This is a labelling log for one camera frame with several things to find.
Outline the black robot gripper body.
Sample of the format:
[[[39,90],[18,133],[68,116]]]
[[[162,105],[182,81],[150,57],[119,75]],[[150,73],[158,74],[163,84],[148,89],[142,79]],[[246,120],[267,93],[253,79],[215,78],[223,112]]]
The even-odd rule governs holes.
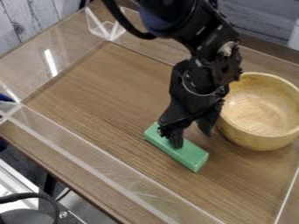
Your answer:
[[[167,131],[171,125],[187,129],[201,114],[218,101],[225,101],[227,87],[221,87],[211,94],[199,94],[187,88],[189,85],[187,77],[174,73],[170,85],[171,102],[158,121],[161,131]]]

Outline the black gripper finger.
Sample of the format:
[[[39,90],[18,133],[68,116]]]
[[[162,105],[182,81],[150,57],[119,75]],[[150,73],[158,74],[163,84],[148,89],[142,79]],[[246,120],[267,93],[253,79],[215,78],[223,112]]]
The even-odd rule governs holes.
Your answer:
[[[171,125],[167,130],[167,138],[171,141],[173,147],[181,149],[183,147],[183,128]]]
[[[197,120],[198,127],[203,134],[210,137],[211,131],[215,126],[217,121],[221,117],[221,111],[222,107],[225,105],[225,101],[218,101],[199,116],[199,119]]]

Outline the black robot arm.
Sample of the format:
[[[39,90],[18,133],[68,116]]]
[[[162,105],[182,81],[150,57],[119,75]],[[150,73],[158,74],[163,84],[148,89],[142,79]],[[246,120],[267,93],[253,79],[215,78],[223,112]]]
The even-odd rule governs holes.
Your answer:
[[[190,58],[173,67],[171,103],[159,118],[161,136],[183,147],[183,132],[193,123],[210,134],[221,117],[230,83],[243,73],[239,33],[218,8],[218,0],[134,0],[144,31],[136,29],[116,0],[102,0],[116,21],[140,39],[173,39]]]

